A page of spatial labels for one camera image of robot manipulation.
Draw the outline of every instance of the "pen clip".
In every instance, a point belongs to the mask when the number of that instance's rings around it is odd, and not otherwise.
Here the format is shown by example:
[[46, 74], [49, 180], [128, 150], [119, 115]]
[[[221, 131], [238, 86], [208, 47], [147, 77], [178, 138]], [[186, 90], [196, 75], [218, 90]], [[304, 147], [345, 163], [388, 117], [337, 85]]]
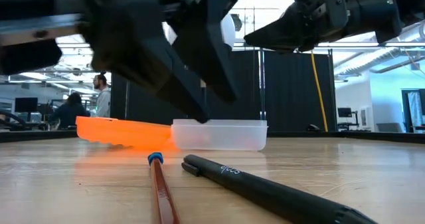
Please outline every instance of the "pen clip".
[[181, 167], [192, 175], [199, 177], [199, 169], [186, 162], [181, 163]]

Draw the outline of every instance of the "orange container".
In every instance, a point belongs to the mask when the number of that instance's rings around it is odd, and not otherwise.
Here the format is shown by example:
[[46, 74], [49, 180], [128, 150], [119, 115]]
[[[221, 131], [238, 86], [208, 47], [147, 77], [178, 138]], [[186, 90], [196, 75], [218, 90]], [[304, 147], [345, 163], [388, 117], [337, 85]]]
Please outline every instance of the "orange container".
[[147, 151], [177, 149], [168, 125], [80, 116], [76, 124], [78, 137], [90, 142], [121, 144]]

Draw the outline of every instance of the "white box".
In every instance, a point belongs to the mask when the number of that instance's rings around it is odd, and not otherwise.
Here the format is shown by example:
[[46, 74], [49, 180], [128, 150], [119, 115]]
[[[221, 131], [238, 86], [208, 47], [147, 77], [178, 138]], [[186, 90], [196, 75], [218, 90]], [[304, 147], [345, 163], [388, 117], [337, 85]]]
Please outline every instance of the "white box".
[[171, 135], [182, 150], [259, 151], [266, 146], [265, 120], [174, 120]]

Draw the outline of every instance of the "pen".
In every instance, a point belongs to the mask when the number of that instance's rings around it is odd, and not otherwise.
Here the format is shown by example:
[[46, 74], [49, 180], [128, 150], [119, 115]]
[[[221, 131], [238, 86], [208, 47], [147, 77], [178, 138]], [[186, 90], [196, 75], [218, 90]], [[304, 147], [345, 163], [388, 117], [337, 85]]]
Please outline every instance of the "pen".
[[162, 163], [164, 159], [161, 153], [155, 152], [147, 157], [151, 166], [153, 210], [156, 223], [160, 224], [178, 224], [180, 223], [176, 208], [171, 197], [162, 172]]
[[292, 223], [376, 223], [359, 211], [204, 158], [187, 155], [182, 168], [206, 177]]

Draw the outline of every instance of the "wooden table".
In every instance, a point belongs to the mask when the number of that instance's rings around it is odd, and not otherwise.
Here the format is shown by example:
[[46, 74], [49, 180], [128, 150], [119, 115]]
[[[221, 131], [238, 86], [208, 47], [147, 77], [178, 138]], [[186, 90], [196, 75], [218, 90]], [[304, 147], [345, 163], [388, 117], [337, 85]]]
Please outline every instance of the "wooden table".
[[[182, 223], [283, 221], [180, 166], [187, 154], [354, 207], [379, 223], [425, 223], [425, 146], [271, 138], [262, 152], [166, 153]], [[0, 223], [150, 223], [147, 153], [79, 139], [0, 144]]]

